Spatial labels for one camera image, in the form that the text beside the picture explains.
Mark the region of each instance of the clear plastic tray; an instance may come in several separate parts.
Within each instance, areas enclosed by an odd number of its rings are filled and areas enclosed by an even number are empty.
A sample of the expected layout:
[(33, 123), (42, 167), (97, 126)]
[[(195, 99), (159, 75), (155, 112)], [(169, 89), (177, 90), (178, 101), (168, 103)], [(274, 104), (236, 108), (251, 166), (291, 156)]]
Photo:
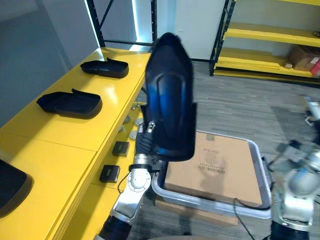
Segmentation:
[[(234, 138), (239, 140), (245, 140), (249, 144), (253, 165), (255, 169), (255, 174), (257, 178), (257, 183), (260, 189), (260, 195), (262, 200), (262, 205), (260, 208), (268, 208), (271, 205), (271, 191), (268, 183), (264, 162), (260, 156), (259, 148), (257, 144), (249, 139), (244, 139), (240, 137), (227, 136), (212, 132), (198, 131), (201, 133), (212, 134), (216, 136), (223, 136), (228, 138)], [(217, 213), (226, 216), (234, 216), (234, 207), (230, 203), (213, 201), (208, 199), (203, 199), (196, 196), (191, 196), (183, 193), (178, 193), (174, 191), (169, 191), (164, 189), (164, 182), (166, 178), (168, 163), (163, 163), (163, 168), (159, 173), (156, 173), (152, 178), (152, 189), (156, 194), (161, 196), (165, 202), (183, 205), (190, 208), (200, 209), (207, 212)], [(271, 218), (271, 210), (255, 210), (246, 208), (243, 206), (236, 206), (236, 212), (239, 215), (259, 218), (259, 219), (270, 219)]]

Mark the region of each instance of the metal shelving rack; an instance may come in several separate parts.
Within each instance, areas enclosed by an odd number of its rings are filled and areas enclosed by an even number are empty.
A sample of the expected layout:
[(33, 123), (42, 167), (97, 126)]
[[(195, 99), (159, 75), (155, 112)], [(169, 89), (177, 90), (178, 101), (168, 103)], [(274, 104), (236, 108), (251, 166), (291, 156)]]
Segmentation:
[[(277, 0), (320, 6), (320, 0)], [(286, 69), (286, 57), (272, 56), (265, 51), (223, 48), (228, 37), (256, 39), (298, 45), (320, 47), (320, 38), (312, 31), (285, 27), (231, 22), (236, 0), (226, 0), (221, 16), (218, 33), (214, 42), (209, 62), (210, 75), (223, 75), (246, 78), (260, 78), (298, 82), (316, 81), (309, 71)]]
[(210, 74), (210, 76), (214, 75), (214, 72), (215, 72), (214, 67), (215, 67), (215, 64), (218, 62), (218, 58), (221, 53), (222, 46), (223, 46), (224, 40), (225, 40), (225, 34), (229, 28), (231, 17), (234, 12), (234, 9), (235, 9), (236, 2), (237, 2), (237, 0), (231, 0), (231, 1), (225, 0), (225, 2), (224, 2), (218, 31), (217, 31), (217, 34), (215, 37), (213, 49), (212, 49), (210, 59), (209, 59), (209, 74)]
[(140, 46), (148, 46), (153, 47), (156, 44), (157, 41), (157, 0), (150, 0), (151, 1), (151, 30), (152, 30), (152, 42), (136, 42), (136, 41), (123, 41), (123, 40), (116, 40), (116, 39), (104, 39), (104, 36), (101, 32), (101, 28), (103, 24), (106, 21), (106, 17), (108, 15), (108, 12), (110, 11), (110, 8), (114, 2), (114, 0), (110, 0), (104, 15), (102, 17), (101, 22), (99, 22), (96, 7), (94, 0), (86, 0), (91, 19), (94, 26), (95, 34), (98, 38), (99, 46), (105, 47), (105, 43), (117, 43), (117, 44), (129, 44), (129, 45), (140, 45)]

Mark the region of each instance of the brown box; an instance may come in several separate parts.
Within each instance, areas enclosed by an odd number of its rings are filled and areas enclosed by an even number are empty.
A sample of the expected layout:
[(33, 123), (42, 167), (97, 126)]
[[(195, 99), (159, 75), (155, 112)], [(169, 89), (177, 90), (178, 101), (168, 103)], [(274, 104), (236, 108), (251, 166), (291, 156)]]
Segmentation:
[(314, 46), (296, 45), (289, 56), (293, 69), (310, 71), (320, 60), (320, 48)]
[(250, 206), (262, 204), (249, 144), (232, 137), (197, 132), (193, 158), (170, 162), (164, 186), (219, 202), (238, 198)]
[(198, 218), (222, 227), (238, 225), (238, 219), (236, 217), (219, 215), (213, 212), (168, 203), (163, 201), (159, 196), (155, 200), (155, 206), (172, 213)]

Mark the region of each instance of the small black box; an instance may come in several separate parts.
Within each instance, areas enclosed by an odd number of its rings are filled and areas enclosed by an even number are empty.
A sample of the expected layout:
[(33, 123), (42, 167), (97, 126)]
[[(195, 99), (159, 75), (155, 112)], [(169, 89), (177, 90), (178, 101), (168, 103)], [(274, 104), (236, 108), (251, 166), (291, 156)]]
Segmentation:
[(102, 183), (116, 183), (119, 172), (120, 167), (117, 165), (104, 165), (99, 180)]
[(116, 141), (112, 150), (112, 155), (116, 157), (126, 157), (128, 154), (128, 149), (128, 141)]

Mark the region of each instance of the robotic arm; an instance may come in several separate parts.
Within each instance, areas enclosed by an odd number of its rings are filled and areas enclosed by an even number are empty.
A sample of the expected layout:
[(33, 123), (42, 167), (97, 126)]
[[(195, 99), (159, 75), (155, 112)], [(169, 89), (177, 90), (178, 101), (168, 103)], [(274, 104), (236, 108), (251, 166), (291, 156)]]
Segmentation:
[(304, 97), (304, 101), (308, 113), (306, 122), (312, 119), (317, 137), (313, 150), (305, 153), (301, 160), (302, 167), (291, 170), (282, 186), (274, 191), (271, 207), (272, 240), (308, 240), (313, 223), (315, 197), (320, 191), (320, 107), (318, 102), (313, 102), (309, 97)]
[(151, 185), (151, 156), (149, 153), (151, 152), (154, 128), (155, 123), (153, 121), (149, 122), (145, 132), (143, 124), (139, 126), (134, 161), (129, 167), (130, 173), (126, 187), (114, 204), (99, 235), (96, 235), (94, 240), (127, 239), (131, 230), (131, 221), (136, 216), (141, 199)]

